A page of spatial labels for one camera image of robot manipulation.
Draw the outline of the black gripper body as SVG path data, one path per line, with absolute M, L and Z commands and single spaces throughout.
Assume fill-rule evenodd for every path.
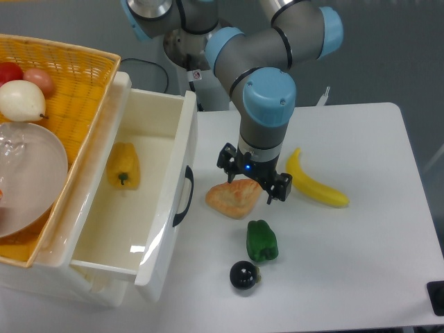
M 239 144 L 234 158 L 233 178 L 244 175 L 259 184 L 275 184 L 279 179 L 276 171 L 280 146 L 260 149 Z

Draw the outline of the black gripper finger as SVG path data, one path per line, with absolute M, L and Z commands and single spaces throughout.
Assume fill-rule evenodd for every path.
M 237 150 L 230 144 L 226 143 L 225 146 L 219 152 L 216 166 L 223 169 L 228 176 L 228 183 L 231 183 L 235 176 L 238 174 L 238 166 L 236 163 Z
M 284 202 L 291 192 L 292 176 L 288 173 L 274 172 L 261 179 L 260 184 L 268 194 L 267 205 L 270 205 L 273 200 Z

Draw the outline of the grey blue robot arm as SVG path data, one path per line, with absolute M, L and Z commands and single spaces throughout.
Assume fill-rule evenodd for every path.
M 226 144 L 217 166 L 228 180 L 245 175 L 284 201 L 292 178 L 276 165 L 296 104 L 289 70 L 336 51 L 343 42 L 337 11 L 310 1 L 262 1 L 270 26 L 254 35 L 222 27 L 216 1 L 122 1 L 137 37 L 180 30 L 204 39 L 200 52 L 241 115 L 237 145 Z

